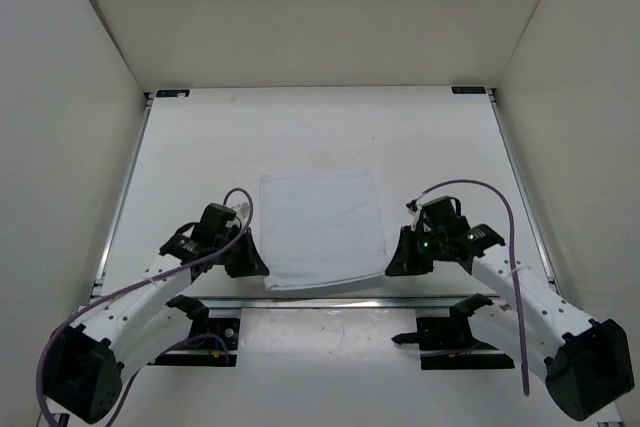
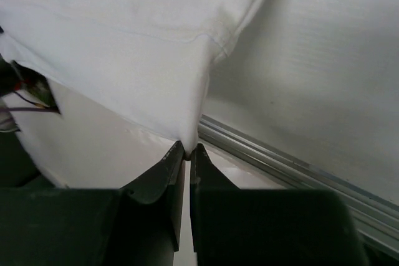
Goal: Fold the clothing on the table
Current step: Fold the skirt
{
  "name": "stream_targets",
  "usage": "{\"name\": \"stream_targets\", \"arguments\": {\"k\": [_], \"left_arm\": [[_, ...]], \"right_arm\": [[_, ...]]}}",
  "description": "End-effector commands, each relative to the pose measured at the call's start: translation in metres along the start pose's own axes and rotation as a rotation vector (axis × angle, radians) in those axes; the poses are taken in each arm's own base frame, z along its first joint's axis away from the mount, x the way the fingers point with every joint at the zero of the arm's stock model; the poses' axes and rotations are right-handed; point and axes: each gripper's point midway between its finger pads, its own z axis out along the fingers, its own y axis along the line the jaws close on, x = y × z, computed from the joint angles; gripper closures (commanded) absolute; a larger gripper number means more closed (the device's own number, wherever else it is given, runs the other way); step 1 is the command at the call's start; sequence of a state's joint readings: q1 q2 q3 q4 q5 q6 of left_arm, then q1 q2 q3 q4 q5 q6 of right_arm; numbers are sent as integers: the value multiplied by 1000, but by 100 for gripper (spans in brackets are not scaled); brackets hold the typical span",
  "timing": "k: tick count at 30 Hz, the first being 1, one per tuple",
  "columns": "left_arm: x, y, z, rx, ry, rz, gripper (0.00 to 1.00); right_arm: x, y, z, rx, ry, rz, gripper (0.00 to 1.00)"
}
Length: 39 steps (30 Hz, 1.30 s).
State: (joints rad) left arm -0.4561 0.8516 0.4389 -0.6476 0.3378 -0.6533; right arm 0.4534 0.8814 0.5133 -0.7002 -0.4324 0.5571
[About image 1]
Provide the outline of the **white skirt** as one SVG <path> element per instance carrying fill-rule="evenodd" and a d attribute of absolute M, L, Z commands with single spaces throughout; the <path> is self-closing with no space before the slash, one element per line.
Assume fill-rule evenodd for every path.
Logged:
<path fill-rule="evenodd" d="M 259 253 L 268 291 L 368 281 L 388 265 L 383 223 L 367 170 L 263 175 Z"/>

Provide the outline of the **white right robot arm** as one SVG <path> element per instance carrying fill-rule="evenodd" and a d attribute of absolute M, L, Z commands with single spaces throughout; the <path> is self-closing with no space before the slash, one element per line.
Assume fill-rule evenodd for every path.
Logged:
<path fill-rule="evenodd" d="M 568 417 L 583 421 L 635 387 L 624 329 L 573 306 L 518 263 L 505 239 L 486 224 L 472 226 L 455 197 L 407 205 L 411 224 L 400 230 L 388 277 L 417 276 L 454 263 L 496 298 L 472 294 L 448 315 L 393 337 L 430 357 L 458 356 L 491 346 L 538 377 Z"/>

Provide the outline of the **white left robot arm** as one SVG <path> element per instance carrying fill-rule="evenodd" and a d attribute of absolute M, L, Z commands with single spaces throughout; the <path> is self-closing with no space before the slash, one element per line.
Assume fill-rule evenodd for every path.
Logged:
<path fill-rule="evenodd" d="M 252 200 L 211 203 L 161 245 L 137 282 L 104 295 L 57 327 L 36 370 L 43 416 L 54 402 L 88 424 L 113 424 L 137 373 L 157 357 L 208 336 L 204 304 L 186 290 L 212 268 L 230 277 L 266 276 L 250 224 Z"/>

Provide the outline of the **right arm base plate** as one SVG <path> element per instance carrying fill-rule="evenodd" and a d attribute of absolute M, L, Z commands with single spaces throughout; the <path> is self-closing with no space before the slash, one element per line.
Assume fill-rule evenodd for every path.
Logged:
<path fill-rule="evenodd" d="M 414 332 L 391 338 L 396 346 L 417 345 L 422 371 L 510 370 L 513 360 L 481 342 L 452 317 L 418 317 Z"/>

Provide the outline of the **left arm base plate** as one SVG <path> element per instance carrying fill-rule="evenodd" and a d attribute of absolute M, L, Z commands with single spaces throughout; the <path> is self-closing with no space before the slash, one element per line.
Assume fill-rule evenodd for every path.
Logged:
<path fill-rule="evenodd" d="M 210 310 L 207 324 L 193 322 L 189 342 L 160 355 L 153 366 L 235 367 L 241 327 L 240 310 Z"/>

